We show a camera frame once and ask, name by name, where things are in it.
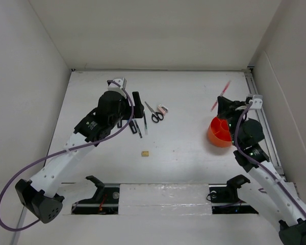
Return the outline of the green capped pen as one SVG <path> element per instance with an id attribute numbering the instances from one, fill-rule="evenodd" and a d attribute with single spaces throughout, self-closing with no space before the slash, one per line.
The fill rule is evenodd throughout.
<path id="1" fill-rule="evenodd" d="M 144 119 L 144 131 L 145 131 L 145 135 L 148 135 L 148 126 L 147 126 L 147 120 L 146 120 L 145 111 L 143 112 L 143 119 Z"/>

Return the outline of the pink pen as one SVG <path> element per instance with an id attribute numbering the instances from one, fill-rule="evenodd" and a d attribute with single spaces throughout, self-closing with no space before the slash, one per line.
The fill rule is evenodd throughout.
<path id="1" fill-rule="evenodd" d="M 230 83 L 231 83 L 231 80 L 229 80 L 229 81 L 226 83 L 225 87 L 223 88 L 223 90 L 221 91 L 221 94 L 220 94 L 219 96 L 223 96 L 223 95 L 224 95 L 224 93 L 225 93 L 226 90 L 228 89 Z M 217 106 L 217 104 L 218 104 L 218 99 L 215 101 L 215 103 L 214 103 L 213 106 L 211 107 L 211 109 L 210 109 L 211 112 L 215 109 L 215 107 Z"/>

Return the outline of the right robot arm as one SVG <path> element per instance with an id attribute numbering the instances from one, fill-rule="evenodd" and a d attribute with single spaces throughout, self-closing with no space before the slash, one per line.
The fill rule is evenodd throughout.
<path id="1" fill-rule="evenodd" d="M 273 166 L 260 147 L 265 135 L 259 121 L 248 118 L 260 110 L 263 97 L 250 94 L 244 101 L 217 98 L 217 117 L 227 122 L 235 160 L 249 177 L 238 175 L 227 181 L 225 194 L 231 201 L 244 201 L 278 232 L 283 244 L 306 244 L 306 204 Z"/>

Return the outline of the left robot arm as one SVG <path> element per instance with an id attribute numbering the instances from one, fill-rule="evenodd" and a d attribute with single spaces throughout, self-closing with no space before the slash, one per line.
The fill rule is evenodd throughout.
<path id="1" fill-rule="evenodd" d="M 53 221 L 63 208 L 66 195 L 60 185 L 82 159 L 101 142 L 110 139 L 113 128 L 123 120 L 131 122 L 142 118 L 144 106 L 139 92 L 132 93 L 133 99 L 122 91 L 108 90 L 74 128 L 72 135 L 60 153 L 54 153 L 51 160 L 29 180 L 21 179 L 15 189 L 21 203 L 40 222 Z"/>

